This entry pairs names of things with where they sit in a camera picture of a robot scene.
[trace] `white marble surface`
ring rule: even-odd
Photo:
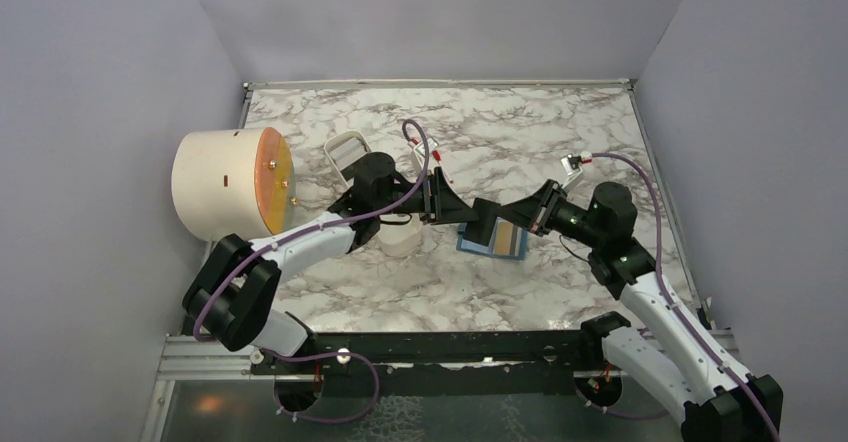
[[[337,133],[362,132],[374,150],[393,155],[401,173],[414,179],[400,133],[400,121],[408,117],[442,144],[454,189],[469,205],[474,197],[514,201],[548,178],[562,180],[559,160],[569,152],[620,152],[649,167],[630,99],[618,88],[259,90],[246,127],[272,126],[291,145],[298,178],[295,223],[301,224],[343,191],[322,151]],[[585,206],[594,185],[605,180],[631,188],[640,214],[636,236],[654,251],[648,193],[624,164],[596,160],[570,200]],[[422,246],[404,258],[386,256],[372,241],[281,283],[274,308],[319,331],[575,328],[610,310],[639,325],[554,234],[531,235],[523,261],[459,252],[456,241],[453,226],[425,226]],[[663,254],[674,288],[691,300],[667,220]]]

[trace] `gray wall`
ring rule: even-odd
[[[848,431],[848,0],[684,0],[637,85],[691,251],[785,440]]]
[[[240,78],[197,0],[0,0],[0,440],[135,440],[200,244],[170,201]]]
[[[242,77],[619,78],[680,0],[200,0]]]

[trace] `cylindrical container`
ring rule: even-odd
[[[192,132],[177,149],[171,195],[199,239],[279,234],[293,194],[291,151],[270,127]]]

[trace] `screw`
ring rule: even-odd
[[[263,360],[265,360],[265,356],[262,355],[262,352],[260,352],[259,349],[250,353],[250,362],[252,364],[261,364]]]
[[[549,346],[545,347],[545,348],[544,348],[544,349],[542,349],[542,350],[546,350],[546,351],[553,351],[553,350],[554,350],[554,348],[553,348],[553,347],[551,347],[551,346],[549,345]],[[545,355],[545,356],[543,356],[543,358],[544,358],[545,360],[547,360],[547,361],[548,361],[548,363],[550,363],[550,362],[553,362],[553,361],[555,361],[555,360],[556,360],[556,355],[553,355],[553,354],[551,354],[551,355]]]

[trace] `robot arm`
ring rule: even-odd
[[[569,156],[563,162],[568,172],[565,186],[548,180],[536,193],[517,202],[501,205],[478,198],[471,208],[453,193],[441,169],[436,168],[418,193],[393,212],[421,214],[430,224],[466,222],[465,238],[484,245],[500,217],[540,236],[554,230],[591,247],[588,260],[592,274],[647,325],[668,356],[645,343],[626,319],[611,313],[581,325],[587,358],[607,360],[630,374],[681,424],[684,440],[767,440],[762,418],[741,392],[750,389],[778,425],[780,387],[770,376],[753,377],[747,367],[725,353],[673,291],[672,303],[667,304],[654,272],[654,258],[633,238],[636,207],[630,191],[605,182],[595,188],[587,209],[578,207],[566,200],[566,189],[579,181],[582,160]],[[387,154],[369,153],[351,170],[351,188],[310,224],[323,226],[369,213],[399,200],[412,187],[395,171],[394,160]],[[279,281],[320,260],[355,250],[379,227],[379,218],[366,219],[316,230],[274,247],[245,267],[241,287],[230,284],[223,290],[203,326],[229,350],[252,344],[284,356],[294,355],[311,331],[292,314],[271,310]],[[222,239],[186,293],[183,308],[197,318],[228,274],[256,249],[275,244],[291,232],[250,243],[235,235]],[[678,311],[702,341],[693,337],[677,316]],[[720,364],[707,356],[704,343],[721,354]],[[728,375],[728,369],[747,376],[746,387],[740,387]]]
[[[366,244],[380,229],[379,217],[352,224],[342,219],[373,212],[388,206],[413,188],[395,170],[391,156],[369,153],[349,167],[353,185],[327,212],[312,222],[273,237],[244,241],[235,234],[221,239],[212,250],[183,298],[186,313],[197,319],[225,279],[255,252],[272,250],[252,260],[241,272],[239,287],[228,284],[203,319],[203,327],[227,349],[240,350],[254,345],[291,356],[309,339],[311,330],[294,315],[271,309],[277,286],[307,267],[330,257],[346,254]],[[436,167],[412,197],[393,213],[420,214],[429,224],[473,222],[476,212],[450,188],[441,168]],[[289,239],[310,225],[320,225],[305,235]]]

